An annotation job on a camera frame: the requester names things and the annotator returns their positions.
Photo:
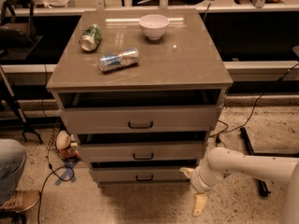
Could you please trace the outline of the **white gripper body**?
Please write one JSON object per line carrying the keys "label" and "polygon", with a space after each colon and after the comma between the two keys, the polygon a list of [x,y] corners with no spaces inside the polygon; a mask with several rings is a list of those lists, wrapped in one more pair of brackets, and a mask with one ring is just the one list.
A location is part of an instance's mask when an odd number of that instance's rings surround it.
{"label": "white gripper body", "polygon": [[197,167],[194,170],[192,170],[190,181],[192,187],[198,193],[204,193],[211,189],[209,175],[207,175],[204,171],[202,171],[200,167]]}

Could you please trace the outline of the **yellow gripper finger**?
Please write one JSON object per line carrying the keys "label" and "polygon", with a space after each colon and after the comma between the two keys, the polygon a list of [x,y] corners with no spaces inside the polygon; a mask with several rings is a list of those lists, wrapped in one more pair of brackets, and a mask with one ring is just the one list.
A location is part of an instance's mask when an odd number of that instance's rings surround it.
{"label": "yellow gripper finger", "polygon": [[189,167],[181,167],[179,169],[188,179],[192,179],[193,178],[193,168],[189,168]]}
{"label": "yellow gripper finger", "polygon": [[195,217],[199,217],[207,202],[207,195],[205,193],[198,193],[194,195],[194,207],[193,207],[193,215]]}

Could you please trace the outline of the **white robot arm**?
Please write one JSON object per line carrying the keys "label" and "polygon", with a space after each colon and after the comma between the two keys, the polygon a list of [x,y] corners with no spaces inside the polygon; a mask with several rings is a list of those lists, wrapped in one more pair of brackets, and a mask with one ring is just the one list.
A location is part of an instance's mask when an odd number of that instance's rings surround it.
{"label": "white robot arm", "polygon": [[244,174],[262,181],[271,181],[285,189],[281,224],[299,222],[299,159],[273,156],[251,156],[224,147],[212,148],[206,159],[195,168],[179,169],[206,204],[205,192],[225,179]]}

